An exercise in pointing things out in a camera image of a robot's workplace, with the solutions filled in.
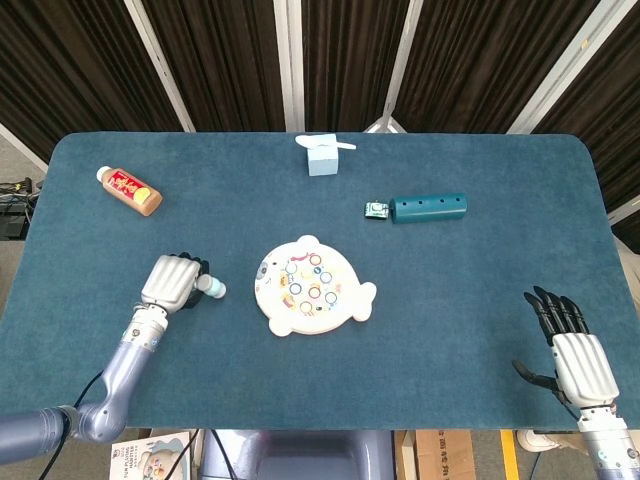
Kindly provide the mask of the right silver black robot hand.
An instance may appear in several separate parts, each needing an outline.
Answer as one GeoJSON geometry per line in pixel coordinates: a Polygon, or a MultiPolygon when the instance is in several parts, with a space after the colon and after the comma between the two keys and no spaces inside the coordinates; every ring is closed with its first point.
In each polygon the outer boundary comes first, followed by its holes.
{"type": "Polygon", "coordinates": [[[538,319],[555,370],[553,376],[541,375],[514,360],[518,375],[552,392],[567,407],[590,410],[613,405],[619,396],[618,385],[602,344],[590,332],[578,305],[539,286],[524,298],[538,319]]]}

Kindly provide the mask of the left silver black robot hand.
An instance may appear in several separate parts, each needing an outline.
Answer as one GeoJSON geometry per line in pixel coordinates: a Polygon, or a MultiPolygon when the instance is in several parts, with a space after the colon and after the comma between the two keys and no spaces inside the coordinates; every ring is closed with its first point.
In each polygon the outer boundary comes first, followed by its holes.
{"type": "Polygon", "coordinates": [[[197,281],[209,273],[207,260],[191,257],[187,252],[162,255],[142,288],[141,301],[162,308],[168,315],[192,309],[204,296],[197,288],[197,281]]]}

